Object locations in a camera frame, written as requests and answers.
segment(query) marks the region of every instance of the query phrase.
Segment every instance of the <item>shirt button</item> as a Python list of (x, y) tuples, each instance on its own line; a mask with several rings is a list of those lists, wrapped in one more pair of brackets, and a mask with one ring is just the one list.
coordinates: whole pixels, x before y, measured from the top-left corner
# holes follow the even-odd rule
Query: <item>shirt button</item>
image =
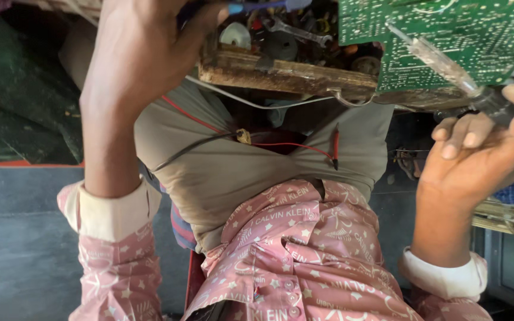
[(300, 315), (300, 310), (297, 307), (292, 307), (289, 309), (289, 315), (291, 317), (298, 317)]
[(286, 281), (285, 282), (285, 288), (286, 289), (294, 289), (295, 288), (295, 283), (293, 281)]

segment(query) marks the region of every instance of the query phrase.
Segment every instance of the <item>white cuff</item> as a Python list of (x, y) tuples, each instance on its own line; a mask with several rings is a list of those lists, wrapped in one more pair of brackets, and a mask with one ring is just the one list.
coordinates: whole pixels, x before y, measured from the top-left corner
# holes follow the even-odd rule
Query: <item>white cuff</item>
[(80, 184), (68, 196), (65, 216), (80, 235), (120, 242), (153, 220), (161, 200), (144, 178), (135, 191), (114, 199), (92, 196)]
[(487, 262), (471, 252), (471, 260), (464, 266), (447, 268), (431, 265), (404, 249), (398, 262), (400, 273), (412, 284), (442, 299), (471, 298), (487, 287)]

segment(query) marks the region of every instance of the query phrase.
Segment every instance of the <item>red wire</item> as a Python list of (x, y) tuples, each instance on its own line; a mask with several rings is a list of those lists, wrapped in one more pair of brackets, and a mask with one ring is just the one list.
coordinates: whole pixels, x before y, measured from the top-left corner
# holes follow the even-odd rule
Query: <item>red wire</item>
[(336, 128), (336, 133), (334, 134), (334, 157), (332, 159), (338, 159), (338, 142), (340, 140), (340, 132), (338, 131), (338, 127)]
[(167, 101), (170, 105), (174, 106), (177, 110), (181, 111), (182, 113), (184, 113), (184, 115), (190, 117), (191, 119), (195, 120), (196, 122), (204, 125), (205, 127), (211, 129), (211, 130), (214, 130), (220, 134), (223, 134), (220, 130), (217, 130), (216, 128), (214, 128), (213, 126), (211, 126), (210, 124), (206, 123), (206, 122), (203, 122), (199, 119), (197, 119), (196, 117), (188, 114), (185, 110), (181, 109), (180, 107), (178, 107), (178, 105), (176, 105), (172, 100), (170, 100), (169, 98), (167, 98), (166, 96), (162, 96), (162, 98)]
[(314, 151), (318, 151), (318, 152), (321, 152), (322, 154), (326, 155), (328, 158), (330, 159), (333, 159), (331, 155), (329, 155), (327, 152), (324, 152), (320, 149), (316, 149), (314, 147), (310, 147), (310, 146), (307, 146), (307, 145), (301, 145), (301, 144), (297, 144), (297, 143), (276, 143), (276, 144), (252, 144), (252, 145), (255, 145), (255, 146), (278, 146), (278, 145), (293, 145), (293, 146), (300, 146), (300, 147), (304, 147), (306, 149), (312, 149)]
[[(171, 99), (169, 99), (168, 97), (166, 96), (162, 96), (162, 98), (167, 101), (170, 105), (172, 105), (174, 108), (176, 108), (177, 110), (181, 111), (184, 115), (188, 116), (189, 118), (191, 118), (192, 120), (195, 120), (196, 122), (204, 125), (205, 127), (211, 129), (211, 130), (214, 130), (220, 134), (223, 134), (220, 130), (217, 130), (216, 128), (214, 128), (213, 126), (211, 126), (210, 124), (206, 123), (206, 122), (203, 122), (199, 119), (197, 119), (196, 117), (190, 115), (188, 112), (186, 112), (185, 110), (181, 109), (178, 105), (176, 105)], [(310, 146), (306, 146), (306, 145), (301, 145), (301, 144), (297, 144), (297, 143), (276, 143), (276, 144), (251, 144), (253, 146), (279, 146), (279, 145), (293, 145), (293, 146), (299, 146), (299, 147), (304, 147), (306, 149), (311, 149), (311, 150), (314, 150), (314, 151), (318, 151), (324, 155), (326, 155), (328, 158), (330, 158), (331, 160), (332, 159), (336, 159), (336, 158), (333, 158), (331, 155), (329, 155), (327, 152), (324, 152), (320, 149), (316, 149), (314, 147), (310, 147)], [(335, 156), (338, 155), (338, 144), (335, 146), (336, 149), (335, 149)]]

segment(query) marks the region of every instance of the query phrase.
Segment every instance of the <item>wrench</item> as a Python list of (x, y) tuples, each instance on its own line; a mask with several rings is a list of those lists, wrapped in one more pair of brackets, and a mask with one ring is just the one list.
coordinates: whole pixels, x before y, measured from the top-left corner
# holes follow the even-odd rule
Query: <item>wrench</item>
[(289, 26), (288, 24), (284, 23), (281, 20), (281, 18), (279, 18), (277, 16), (273, 16), (273, 21), (274, 21), (273, 25), (270, 24), (271, 21), (268, 19), (266, 19), (266, 20), (264, 19), (264, 21), (263, 21), (263, 22), (265, 22), (264, 23), (265, 28), (267, 28), (267, 30), (269, 32), (285, 32), (285, 33), (291, 34), (298, 38), (314, 41), (314, 42), (318, 43), (321, 48), (326, 48), (326, 42), (332, 41), (331, 35), (321, 36), (321, 35), (316, 35), (314, 33), (306, 32), (302, 29), (295, 28), (293, 26)]

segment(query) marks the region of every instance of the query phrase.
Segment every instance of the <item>green circuit board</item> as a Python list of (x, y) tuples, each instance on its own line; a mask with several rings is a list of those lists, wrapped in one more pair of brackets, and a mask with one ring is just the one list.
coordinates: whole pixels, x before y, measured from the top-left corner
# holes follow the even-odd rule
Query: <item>green circuit board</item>
[(514, 0), (340, 0), (339, 44), (383, 44), (378, 92), (450, 86), (408, 52), (386, 21), (430, 41), (479, 85), (500, 84), (514, 70)]

